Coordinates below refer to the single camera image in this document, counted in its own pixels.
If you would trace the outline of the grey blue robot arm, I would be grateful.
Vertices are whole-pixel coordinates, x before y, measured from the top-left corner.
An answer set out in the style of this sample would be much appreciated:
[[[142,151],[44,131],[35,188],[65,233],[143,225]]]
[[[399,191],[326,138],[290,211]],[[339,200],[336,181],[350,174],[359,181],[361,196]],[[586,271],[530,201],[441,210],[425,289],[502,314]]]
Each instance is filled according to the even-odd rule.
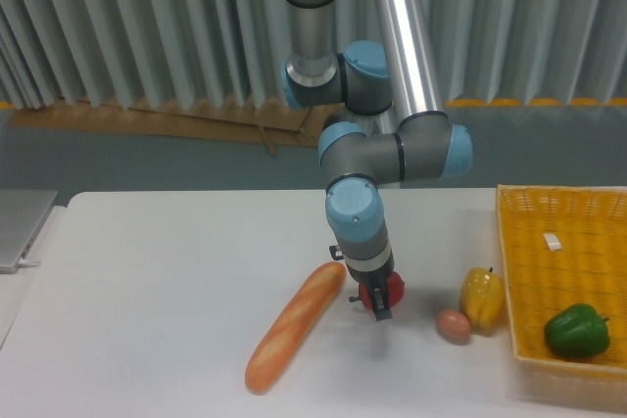
[[[325,213],[343,260],[379,320],[392,315],[394,256],[382,185],[457,176],[472,164],[465,127],[450,122],[439,91],[422,0],[373,0],[381,38],[333,45],[336,0],[286,0],[291,52],[281,67],[293,107],[341,103],[350,118],[318,141]]]

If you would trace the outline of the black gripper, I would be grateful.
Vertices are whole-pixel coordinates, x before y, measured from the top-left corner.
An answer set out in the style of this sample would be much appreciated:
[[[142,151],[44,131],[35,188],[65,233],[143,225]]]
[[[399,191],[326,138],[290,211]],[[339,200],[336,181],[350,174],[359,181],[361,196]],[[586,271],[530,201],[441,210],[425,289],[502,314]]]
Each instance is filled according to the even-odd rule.
[[[377,321],[392,319],[388,279],[394,272],[394,261],[386,261],[374,270],[365,270],[361,265],[347,265],[351,277],[367,286],[368,298]]]

